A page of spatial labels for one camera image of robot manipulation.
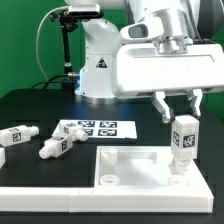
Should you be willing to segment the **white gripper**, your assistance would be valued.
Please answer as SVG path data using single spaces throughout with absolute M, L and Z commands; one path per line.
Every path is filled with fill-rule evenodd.
M 166 95 L 187 94 L 191 115 L 199 119 L 202 92 L 224 90 L 224 51 L 218 44 L 206 43 L 188 46 L 185 54 L 160 54 L 153 41 L 161 33 L 145 22 L 119 32 L 113 46 L 112 92 L 120 99 L 152 95 L 163 123 L 174 120 Z

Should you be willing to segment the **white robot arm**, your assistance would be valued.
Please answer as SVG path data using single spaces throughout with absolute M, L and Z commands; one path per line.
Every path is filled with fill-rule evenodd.
M 76 93 L 96 101 L 151 98 L 168 123 L 167 96 L 185 95 L 201 116 L 202 95 L 224 91 L 223 0 L 64 0 L 85 31 Z

